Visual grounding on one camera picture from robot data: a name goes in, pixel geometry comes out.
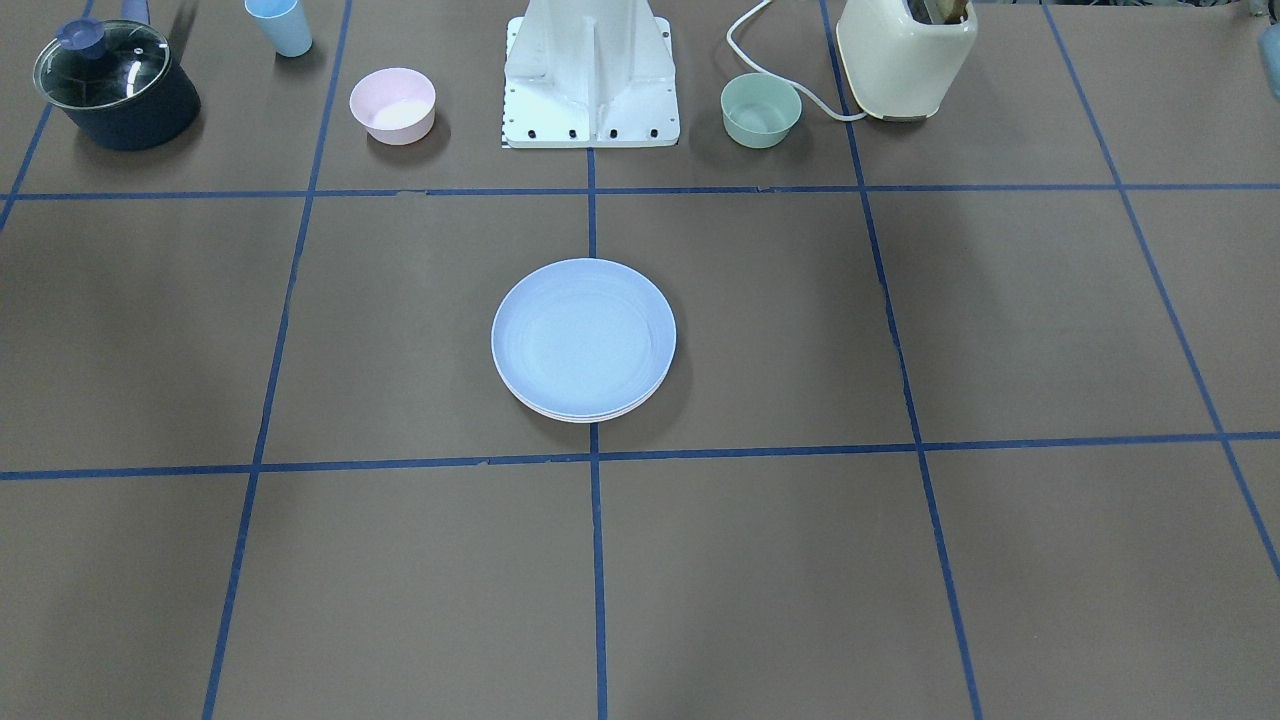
pot handle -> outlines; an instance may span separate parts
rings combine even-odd
[[[147,0],[120,0],[120,17],[145,26],[151,24],[151,10],[147,8]]]

pink bowl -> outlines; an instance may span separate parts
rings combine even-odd
[[[383,68],[370,73],[351,91],[351,114],[374,140],[408,145],[435,124],[435,86],[408,68]]]

power cord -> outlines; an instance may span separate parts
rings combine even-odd
[[[776,77],[776,78],[778,78],[778,79],[781,79],[781,81],[791,85],[791,87],[799,90],[800,92],[804,92],[805,95],[808,95],[809,100],[813,100],[814,102],[817,102],[818,106],[822,108],[822,111],[827,113],[827,115],[829,115],[831,119],[833,119],[833,120],[840,120],[842,123],[851,123],[854,120],[860,120],[860,119],[865,118],[867,113],[858,113],[856,115],[841,115],[840,113],[837,113],[837,111],[832,110],[829,106],[827,106],[827,104],[823,102],[820,97],[818,97],[817,95],[814,95],[814,92],[812,90],[809,90],[808,87],[800,85],[799,82],[796,82],[794,79],[785,78],[785,77],[782,77],[782,76],[780,76],[777,73],[771,73],[769,70],[762,68],[760,65],[758,65],[755,63],[755,60],[748,58],[746,53],[744,53],[742,49],[737,46],[737,42],[733,41],[733,33],[737,32],[737,28],[741,27],[742,23],[745,23],[746,20],[749,20],[753,15],[755,15],[760,10],[763,10],[764,6],[768,5],[769,3],[773,3],[773,0],[762,0],[759,5],[756,5],[756,6],[751,8],[750,10],[748,10],[745,15],[742,15],[741,18],[739,18],[736,23],[733,23],[733,24],[731,24],[728,27],[728,32],[724,33],[724,40],[728,42],[728,46],[733,49],[733,53],[736,53],[737,56],[744,63],[746,63],[748,65],[750,65],[751,69],[754,69],[755,72]],[[1271,4],[1275,5],[1275,0],[1271,0]]]

stack of plates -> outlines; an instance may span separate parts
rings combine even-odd
[[[493,319],[493,361],[529,407],[598,423],[649,398],[676,354],[676,318],[640,273],[591,258],[539,268]]]

cup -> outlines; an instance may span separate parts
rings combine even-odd
[[[764,73],[728,81],[721,92],[724,132],[745,147],[773,147],[800,119],[800,94],[791,83]]]
[[[383,68],[356,83],[349,106],[374,140],[408,145],[435,124],[435,86],[417,70]]]
[[[311,49],[311,27],[301,0],[244,0],[244,10],[285,58],[297,58]]]

